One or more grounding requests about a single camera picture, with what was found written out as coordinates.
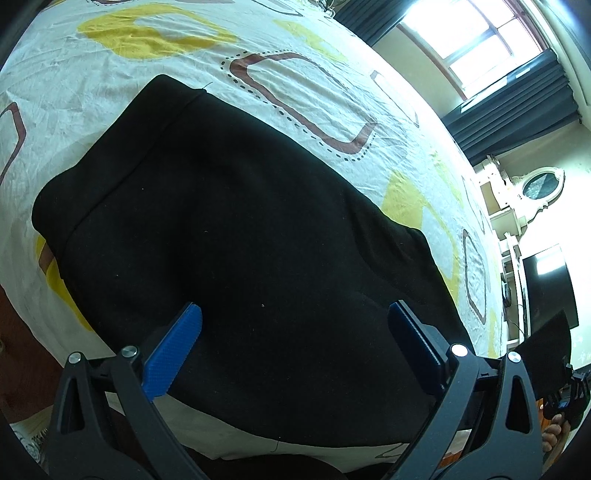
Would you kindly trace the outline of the right hand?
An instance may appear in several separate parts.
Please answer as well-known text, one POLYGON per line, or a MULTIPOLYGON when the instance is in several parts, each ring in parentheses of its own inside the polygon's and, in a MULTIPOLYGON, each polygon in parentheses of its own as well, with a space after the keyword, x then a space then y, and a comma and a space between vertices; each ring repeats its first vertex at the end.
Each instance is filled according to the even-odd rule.
POLYGON ((542 432, 542 452, 552 453, 564 449, 571 426, 563 414, 555 415, 542 432))

